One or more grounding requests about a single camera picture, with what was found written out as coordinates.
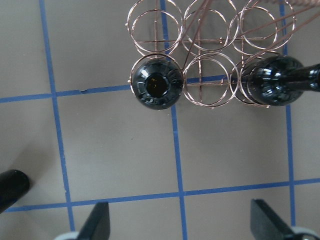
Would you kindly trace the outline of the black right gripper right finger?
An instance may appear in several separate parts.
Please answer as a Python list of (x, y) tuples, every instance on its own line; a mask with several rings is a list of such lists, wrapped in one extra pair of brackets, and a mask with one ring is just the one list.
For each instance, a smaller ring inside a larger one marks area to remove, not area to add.
[(250, 202), (250, 230), (255, 240), (307, 240), (305, 231), (294, 230), (263, 200)]

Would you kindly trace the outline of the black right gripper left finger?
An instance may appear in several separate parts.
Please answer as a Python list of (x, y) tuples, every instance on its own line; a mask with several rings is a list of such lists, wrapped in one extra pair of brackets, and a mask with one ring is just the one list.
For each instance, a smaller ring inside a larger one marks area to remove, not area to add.
[(110, 211), (108, 202), (95, 204), (84, 225), (79, 231), (77, 240), (108, 240), (111, 234)]

